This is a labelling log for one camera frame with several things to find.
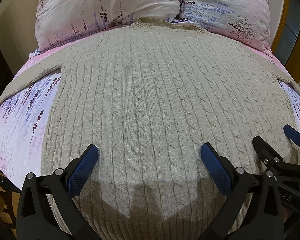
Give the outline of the right floral pillow with tree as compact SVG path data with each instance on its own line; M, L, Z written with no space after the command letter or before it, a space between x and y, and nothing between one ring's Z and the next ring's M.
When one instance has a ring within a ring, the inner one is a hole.
M180 18L270 53L269 0L183 0Z

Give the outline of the left floral pink pillow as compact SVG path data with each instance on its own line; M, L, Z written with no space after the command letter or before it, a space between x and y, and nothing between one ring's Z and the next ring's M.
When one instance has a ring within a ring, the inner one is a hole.
M150 17L171 22L181 0L39 0L35 36L41 51L108 28Z

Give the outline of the beige cable knit sweater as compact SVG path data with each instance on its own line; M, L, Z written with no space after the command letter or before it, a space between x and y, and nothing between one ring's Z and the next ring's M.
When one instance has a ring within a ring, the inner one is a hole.
M264 170L255 136L300 164L283 131L297 126L279 81L299 95L300 87L227 37L142 18L43 59L7 86L0 105L57 70L40 175L97 146L74 202L102 239L197 238L224 202L199 156L205 142L250 173Z

